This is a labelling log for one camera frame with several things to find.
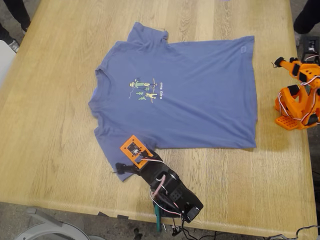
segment black pants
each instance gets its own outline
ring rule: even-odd
[[[320,23],[320,0],[308,0],[294,21],[294,31],[307,34],[317,23]]]
[[[30,25],[30,17],[27,13],[23,0],[3,0],[12,16],[21,24],[23,29],[26,29]],[[9,35],[9,32],[4,29],[0,24],[0,40],[5,41],[7,44],[13,42],[13,38]]]

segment black cable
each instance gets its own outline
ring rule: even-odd
[[[312,171],[312,173],[320,175],[320,173],[318,173],[318,172],[316,172],[316,171]]]
[[[296,233],[295,233],[295,237],[293,237],[293,238],[288,238],[288,237],[285,237],[284,235],[282,235],[282,234],[279,234],[279,235],[275,235],[275,236],[270,236],[270,237],[268,237],[268,239],[276,239],[277,237],[281,237],[281,238],[285,238],[285,239],[287,239],[287,240],[296,240],[297,238],[298,238],[298,234],[299,234],[299,232],[301,231],[301,230],[303,230],[303,229],[311,229],[311,228],[320,228],[320,225],[311,225],[311,226],[304,226],[304,227],[301,227],[301,228],[299,228],[297,231],[296,231]]]
[[[182,220],[181,228],[182,228],[182,232],[183,232],[185,238],[188,239],[188,240],[198,240],[198,239],[195,238],[194,236],[190,235],[189,231],[184,228],[184,223],[185,223],[185,220]]]
[[[311,228],[320,228],[320,225],[311,225],[311,226],[304,226],[304,227],[301,227],[299,228],[296,233],[295,233],[295,237],[298,238],[298,234],[301,230],[303,229],[311,229]]]
[[[188,240],[201,240],[201,239],[203,239],[203,238],[212,237],[212,238],[214,238],[214,240],[216,240],[217,231],[214,231],[214,235],[204,235],[204,236],[200,237],[199,239],[197,239],[196,237],[192,236],[187,229],[184,228],[184,223],[185,223],[185,221],[182,220],[181,229],[182,229],[183,234],[184,234],[184,236],[185,236],[186,239],[188,239]]]

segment t-shirt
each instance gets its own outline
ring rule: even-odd
[[[167,31],[136,22],[95,71],[94,133],[114,170],[116,163],[133,165],[120,150],[131,135],[152,150],[256,147],[254,36],[167,38]]]

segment gray floor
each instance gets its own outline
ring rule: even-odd
[[[40,0],[24,0],[27,11],[32,17]],[[292,18],[295,19],[307,0],[290,0]],[[3,1],[0,1],[0,23],[10,32],[10,35],[17,39],[19,42],[23,39],[23,34],[20,25],[15,21]],[[320,24],[318,24],[310,33],[311,35],[320,36]],[[308,130],[310,156],[312,169],[320,173],[320,127],[310,128]],[[314,174],[317,180],[320,180],[320,175]],[[1,203],[0,202],[0,240],[14,239],[20,232],[34,225],[36,221],[26,215],[24,210],[25,206]],[[182,233],[176,237],[168,233],[156,232],[156,225],[154,223],[147,223],[141,221],[133,221],[126,219],[117,219],[104,216],[95,216],[87,214],[78,214],[72,212],[56,211],[51,209],[43,209],[44,212],[49,213],[57,220],[71,223],[84,230],[89,235],[97,235],[107,240],[124,240],[133,239],[134,228],[139,228],[143,234],[142,239],[158,240],[158,239],[185,239]],[[203,235],[214,235],[214,231],[206,231],[200,229],[190,229],[191,234],[199,238]],[[262,240],[262,237],[247,236],[240,234],[223,233],[216,237],[217,240]]]

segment wooden table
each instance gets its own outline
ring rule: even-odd
[[[88,107],[95,68],[135,21],[171,43],[255,36],[257,148],[157,151],[204,205],[189,226],[293,237],[316,224],[307,132],[274,123],[295,83],[271,64],[297,54],[288,0],[42,0],[0,90],[0,201],[156,220],[148,185],[112,174]]]

